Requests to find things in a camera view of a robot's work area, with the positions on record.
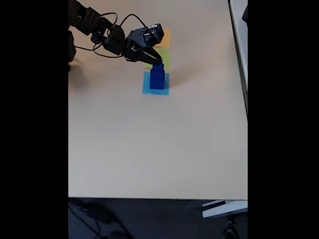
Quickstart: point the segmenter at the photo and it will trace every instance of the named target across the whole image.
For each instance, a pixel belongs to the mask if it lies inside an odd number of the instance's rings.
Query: black cable
[[[134,16],[134,17],[136,17],[136,18],[141,22],[141,24],[142,24],[144,27],[147,27],[147,26],[144,24],[144,22],[143,22],[138,16],[136,16],[136,15],[133,14],[133,13],[127,15],[127,16],[124,18],[124,20],[121,22],[120,26],[123,25],[124,21],[125,21],[126,19],[128,19],[129,16]]]
[[[86,51],[93,51],[92,49],[88,49],[88,48],[84,48],[84,47],[80,47],[80,46],[76,46],[74,45],[75,48],[80,48],[82,50],[86,50]]]
[[[120,58],[120,57],[122,57],[122,56],[106,56],[106,55],[102,55],[102,54],[100,54],[100,53],[97,53],[95,50],[98,49],[102,44],[100,44],[97,48],[95,48],[96,45],[97,45],[97,44],[95,44],[95,45],[93,46],[93,52],[94,52],[95,54],[99,55],[99,56],[104,56],[104,57],[107,57],[107,58]]]

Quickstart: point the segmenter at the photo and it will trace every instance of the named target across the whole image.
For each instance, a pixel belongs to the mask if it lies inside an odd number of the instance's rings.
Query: sticky note
[[[170,31],[168,29],[163,29],[164,36],[161,42],[155,46],[158,47],[170,47]]]
[[[151,73],[144,72],[144,81],[143,81],[143,93],[144,94],[155,94],[155,95],[169,95],[169,73],[165,73],[165,83],[164,89],[150,89],[150,77]]]
[[[164,64],[164,70],[168,71],[170,69],[170,50],[164,49],[164,48],[156,48],[154,47],[154,50],[158,52],[158,54],[161,56],[161,59]],[[144,68],[151,69],[153,68],[153,65],[145,63]]]

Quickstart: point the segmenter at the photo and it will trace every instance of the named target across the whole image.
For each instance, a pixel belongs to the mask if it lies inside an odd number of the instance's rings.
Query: green square
[[[168,71],[170,69],[170,60],[169,60],[169,50],[168,49],[163,49],[163,48],[158,48],[154,47],[154,50],[158,52],[158,54],[161,56],[161,59],[164,64],[164,70]],[[153,65],[145,63],[144,68],[146,69],[152,69]]]

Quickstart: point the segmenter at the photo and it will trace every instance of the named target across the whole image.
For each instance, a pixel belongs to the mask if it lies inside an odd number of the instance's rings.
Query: tabletop
[[[69,197],[247,200],[247,116],[227,0],[80,2],[117,12],[118,24],[135,13],[170,29],[170,83],[168,96],[143,94],[143,62],[77,49]],[[132,16],[123,24],[126,36],[140,27]],[[90,36],[70,30],[75,45],[92,48]]]

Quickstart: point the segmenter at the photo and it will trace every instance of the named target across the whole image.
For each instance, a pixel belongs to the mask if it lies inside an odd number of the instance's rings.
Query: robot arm
[[[92,34],[91,41],[102,44],[103,47],[116,54],[124,56],[127,61],[142,61],[149,64],[161,64],[160,55],[153,46],[160,43],[164,32],[160,24],[143,27],[131,31],[125,39],[123,29],[113,25],[92,8],[85,8],[76,0],[69,0],[69,25],[77,28],[85,35]],[[109,29],[109,36],[104,36]],[[76,53],[73,44],[73,35],[69,31],[69,62]]]

